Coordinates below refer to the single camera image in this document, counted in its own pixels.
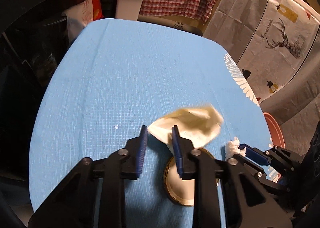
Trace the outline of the small white tissue wad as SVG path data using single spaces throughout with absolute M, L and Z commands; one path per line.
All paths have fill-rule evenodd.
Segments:
M 246 156 L 246 148 L 240 149 L 240 140 L 235 137 L 233 140 L 227 142 L 225 146 L 225 161 L 232 158 L 234 155 L 239 154 L 243 157 Z

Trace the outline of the round gold jar lid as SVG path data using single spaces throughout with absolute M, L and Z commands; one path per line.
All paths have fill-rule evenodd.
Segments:
M 163 173 L 163 187 L 167 197 L 175 204 L 191 207 L 194 205 L 195 181 L 180 178 L 175 158 L 172 156 L 168 161 Z

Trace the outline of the torn white paper piece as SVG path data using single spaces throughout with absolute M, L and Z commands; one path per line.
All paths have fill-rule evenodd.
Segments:
M 148 132 L 173 152 L 171 136 L 174 126 L 178 127 L 182 138 L 192 141 L 194 148 L 202 148 L 219 135 L 222 124 L 223 117 L 209 104 L 171 112 L 151 123 Z

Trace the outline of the pink trash bin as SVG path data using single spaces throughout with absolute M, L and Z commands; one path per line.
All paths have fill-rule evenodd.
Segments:
M 265 121 L 267 123 L 270 136 L 271 136 L 269 147 L 271 148 L 276 145 L 278 147 L 285 148 L 284 137 L 277 121 L 274 119 L 274 117 L 271 114 L 267 112 L 264 112 L 263 115 L 265 117 Z

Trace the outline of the grey cloth curtain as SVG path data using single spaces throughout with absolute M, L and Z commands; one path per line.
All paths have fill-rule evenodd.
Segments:
M 306 154 L 319 122 L 319 72 L 290 82 L 260 106 L 276 119 L 286 148 Z

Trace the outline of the deer print curtain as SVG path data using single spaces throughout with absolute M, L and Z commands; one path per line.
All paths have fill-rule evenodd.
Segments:
M 232 77 L 260 104 L 296 75 L 318 31 L 319 21 L 293 0 L 220 0 L 203 36 L 227 51 Z

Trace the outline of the black shelving unit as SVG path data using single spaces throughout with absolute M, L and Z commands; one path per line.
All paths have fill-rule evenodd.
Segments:
M 103 17 L 116 0 L 100 0 Z M 53 70 L 70 46 L 63 11 L 72 0 L 1 0 L 1 74 L 18 77 Z

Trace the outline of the red snack bag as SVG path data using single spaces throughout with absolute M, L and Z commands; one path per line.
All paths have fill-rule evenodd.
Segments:
M 67 19 L 67 33 L 71 45 L 91 22 L 103 18 L 100 0 L 72 0 L 73 6 L 63 11 Z

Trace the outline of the white pedal bin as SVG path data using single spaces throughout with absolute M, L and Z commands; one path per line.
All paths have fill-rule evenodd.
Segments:
M 117 0 L 116 19 L 137 21 L 143 0 Z

